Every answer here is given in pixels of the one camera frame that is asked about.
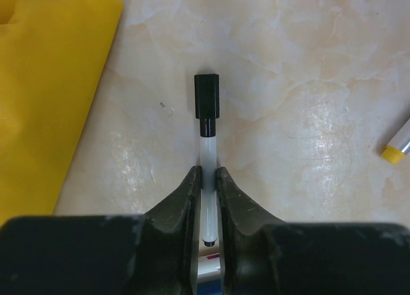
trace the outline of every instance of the white marker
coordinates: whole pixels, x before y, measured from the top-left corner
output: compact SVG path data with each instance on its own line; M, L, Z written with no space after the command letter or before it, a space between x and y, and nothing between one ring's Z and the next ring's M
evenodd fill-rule
M195 75L195 117L199 119L202 167L201 230L205 246L212 247L218 239L217 192L217 127L219 118L219 76Z

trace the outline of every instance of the marble surface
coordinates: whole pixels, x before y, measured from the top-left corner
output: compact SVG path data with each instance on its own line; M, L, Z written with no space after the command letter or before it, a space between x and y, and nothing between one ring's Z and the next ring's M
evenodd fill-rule
M123 0L57 214L144 213L196 164L193 75L220 75L220 164L286 221L410 226L409 0Z

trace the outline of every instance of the black marker cap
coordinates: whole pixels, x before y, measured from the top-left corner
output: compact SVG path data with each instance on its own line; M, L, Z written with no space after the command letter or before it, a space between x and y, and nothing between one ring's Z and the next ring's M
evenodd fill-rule
M215 119L219 118L219 75L195 75L195 117L199 119L201 137L214 137Z

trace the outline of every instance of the yellow bag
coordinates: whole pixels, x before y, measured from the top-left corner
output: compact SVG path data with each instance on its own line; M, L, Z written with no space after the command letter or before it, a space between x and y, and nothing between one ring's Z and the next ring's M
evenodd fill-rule
M121 10L0 0L0 225L53 212Z

